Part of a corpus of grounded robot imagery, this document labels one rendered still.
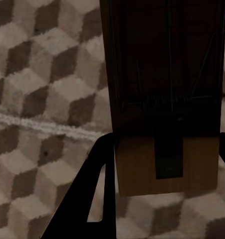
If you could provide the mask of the mousetrap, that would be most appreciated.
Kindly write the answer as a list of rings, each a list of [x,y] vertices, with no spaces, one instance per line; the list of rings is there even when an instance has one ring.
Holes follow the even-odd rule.
[[[217,189],[225,0],[99,0],[120,197]]]

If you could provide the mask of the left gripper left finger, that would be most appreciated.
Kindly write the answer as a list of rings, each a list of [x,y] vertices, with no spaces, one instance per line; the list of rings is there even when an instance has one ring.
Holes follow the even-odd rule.
[[[41,239],[116,239],[114,154],[112,132],[97,139]],[[103,219],[87,222],[104,164]]]

